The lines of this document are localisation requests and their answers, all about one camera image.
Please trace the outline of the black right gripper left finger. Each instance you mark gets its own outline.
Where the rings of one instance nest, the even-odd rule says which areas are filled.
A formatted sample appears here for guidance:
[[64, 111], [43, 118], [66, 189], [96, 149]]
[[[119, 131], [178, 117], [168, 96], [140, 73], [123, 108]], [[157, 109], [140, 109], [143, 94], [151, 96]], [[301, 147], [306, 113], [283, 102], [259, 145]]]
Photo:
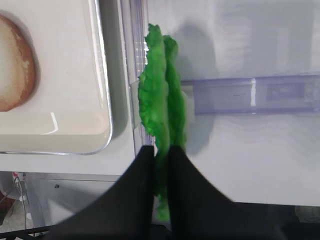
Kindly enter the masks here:
[[55, 225], [48, 240], [147, 240], [154, 204], [154, 148], [144, 145], [117, 182]]

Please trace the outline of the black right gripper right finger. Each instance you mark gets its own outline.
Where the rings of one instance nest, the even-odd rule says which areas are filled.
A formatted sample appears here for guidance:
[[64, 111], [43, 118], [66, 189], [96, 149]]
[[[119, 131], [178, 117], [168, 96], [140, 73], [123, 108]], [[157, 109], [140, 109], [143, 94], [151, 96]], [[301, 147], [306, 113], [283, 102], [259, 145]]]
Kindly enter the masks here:
[[261, 205], [237, 203], [211, 184], [179, 146], [168, 153], [168, 203], [174, 240], [318, 240], [320, 225], [283, 222]]

